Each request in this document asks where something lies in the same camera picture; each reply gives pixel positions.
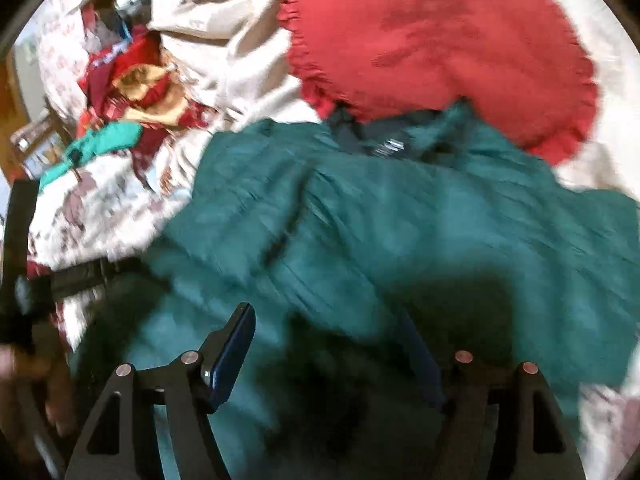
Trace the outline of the left hand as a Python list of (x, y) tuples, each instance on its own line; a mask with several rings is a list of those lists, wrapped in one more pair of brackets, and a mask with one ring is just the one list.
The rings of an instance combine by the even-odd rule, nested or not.
[(1, 433), (18, 460), (31, 465), (40, 456), (21, 406), (24, 393), (35, 393), (38, 410), (59, 437), (76, 431), (73, 385), (64, 347), (50, 344), (28, 354), (13, 344), (1, 346)]

